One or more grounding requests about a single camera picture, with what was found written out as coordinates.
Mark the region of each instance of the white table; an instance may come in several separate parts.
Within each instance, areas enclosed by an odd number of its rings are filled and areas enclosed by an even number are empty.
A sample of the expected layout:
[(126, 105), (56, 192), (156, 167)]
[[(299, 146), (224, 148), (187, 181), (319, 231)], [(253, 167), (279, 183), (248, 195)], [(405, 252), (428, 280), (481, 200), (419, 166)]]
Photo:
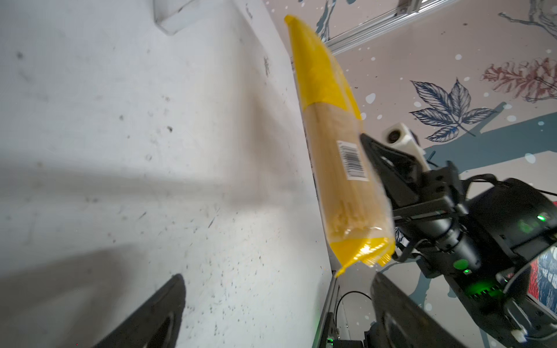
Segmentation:
[(247, 4), (166, 36), (151, 1), (0, 3), (0, 346), (90, 346), (175, 273), (179, 347), (311, 345), (323, 227), (289, 57)]

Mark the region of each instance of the patterned wallpaper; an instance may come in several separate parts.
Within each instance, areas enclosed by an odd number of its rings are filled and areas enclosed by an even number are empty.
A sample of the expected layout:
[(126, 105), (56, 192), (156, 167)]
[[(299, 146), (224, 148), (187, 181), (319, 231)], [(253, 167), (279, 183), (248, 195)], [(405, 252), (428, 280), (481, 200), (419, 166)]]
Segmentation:
[[(557, 0), (458, 1), (336, 58), (371, 136), (404, 122), (427, 157), (453, 161), (463, 179), (492, 173), (557, 192), (556, 28)], [(557, 312), (557, 249), (533, 269), (530, 293)], [(442, 278), (427, 280), (413, 262), (383, 271), (465, 345), (502, 347), (455, 316), (462, 306)], [(351, 335), (367, 330), (361, 299), (344, 302)]]
[(290, 53), (284, 17), (292, 14), (326, 41), (398, 6), (399, 0), (262, 0)]

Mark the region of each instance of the white dot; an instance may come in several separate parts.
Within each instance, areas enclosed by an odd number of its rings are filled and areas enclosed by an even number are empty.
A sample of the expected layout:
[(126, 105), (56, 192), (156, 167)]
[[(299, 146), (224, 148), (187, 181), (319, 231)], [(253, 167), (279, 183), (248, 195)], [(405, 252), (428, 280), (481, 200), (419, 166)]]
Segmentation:
[(525, 154), (524, 158), (526, 159), (526, 161), (528, 163), (536, 163), (536, 156), (534, 156), (532, 154)]
[(375, 93), (371, 93), (370, 95), (365, 97), (365, 100), (368, 102), (368, 104), (371, 104), (375, 100)]

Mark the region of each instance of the yellow plastic wrapper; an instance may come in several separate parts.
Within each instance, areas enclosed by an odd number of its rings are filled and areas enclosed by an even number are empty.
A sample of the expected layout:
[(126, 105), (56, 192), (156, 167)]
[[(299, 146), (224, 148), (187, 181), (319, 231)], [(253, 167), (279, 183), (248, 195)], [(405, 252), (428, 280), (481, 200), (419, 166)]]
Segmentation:
[(342, 268), (384, 266), (394, 252), (391, 206), (365, 156), (363, 123), (343, 71), (315, 32), (287, 16), (302, 116), (325, 236)]

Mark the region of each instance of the white barcode label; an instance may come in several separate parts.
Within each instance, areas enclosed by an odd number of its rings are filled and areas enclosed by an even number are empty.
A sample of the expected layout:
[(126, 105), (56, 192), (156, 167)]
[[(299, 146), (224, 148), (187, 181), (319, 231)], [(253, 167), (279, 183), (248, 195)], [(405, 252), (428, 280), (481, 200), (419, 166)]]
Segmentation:
[(361, 164), (360, 150), (358, 146), (346, 141), (337, 141), (340, 159), (343, 162), (344, 171), (348, 180), (369, 181)]

